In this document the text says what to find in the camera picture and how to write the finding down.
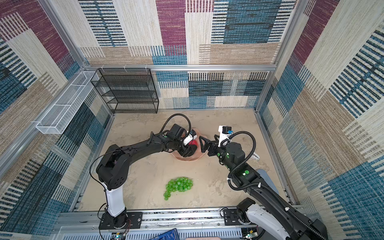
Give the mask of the red fake apple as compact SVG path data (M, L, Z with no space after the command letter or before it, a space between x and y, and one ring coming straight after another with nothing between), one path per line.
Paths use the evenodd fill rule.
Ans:
M191 142L189 142L189 146L198 146L197 140L192 140Z

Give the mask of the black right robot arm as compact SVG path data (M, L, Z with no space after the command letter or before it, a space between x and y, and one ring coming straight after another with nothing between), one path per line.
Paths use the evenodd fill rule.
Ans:
M232 142L238 135L248 135L252 140L252 149L248 155L242 146ZM202 152L216 156L221 165L230 171L227 176L229 187L234 191L244 191L250 195L239 205L239 220L245 224L260 226L277 240L326 240L326 226L318 219L312 221L274 191L265 179L247 161L256 149L255 137L247 131L239 131L229 136L219 145L219 139L210 141L200 137Z

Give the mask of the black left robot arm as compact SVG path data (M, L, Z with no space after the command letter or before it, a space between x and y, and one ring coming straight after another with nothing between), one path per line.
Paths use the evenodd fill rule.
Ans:
M108 213L117 217L126 211L123 199L123 185L130 166L149 155L177 151L183 158L192 156L197 149L191 144L197 138L195 130L189 133L177 124L170 130L158 134L151 133L146 141L130 146L111 145L96 168L99 181L106 190Z

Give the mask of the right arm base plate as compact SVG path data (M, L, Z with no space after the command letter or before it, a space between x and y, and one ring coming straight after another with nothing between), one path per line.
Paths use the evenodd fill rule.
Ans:
M239 209L222 208L220 215L226 226L248 225L250 223L246 212Z

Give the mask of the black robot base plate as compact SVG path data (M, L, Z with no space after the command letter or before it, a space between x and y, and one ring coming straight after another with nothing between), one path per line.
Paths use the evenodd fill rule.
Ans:
M142 218L143 212L122 212L117 217L106 212L102 215L99 230L139 229Z

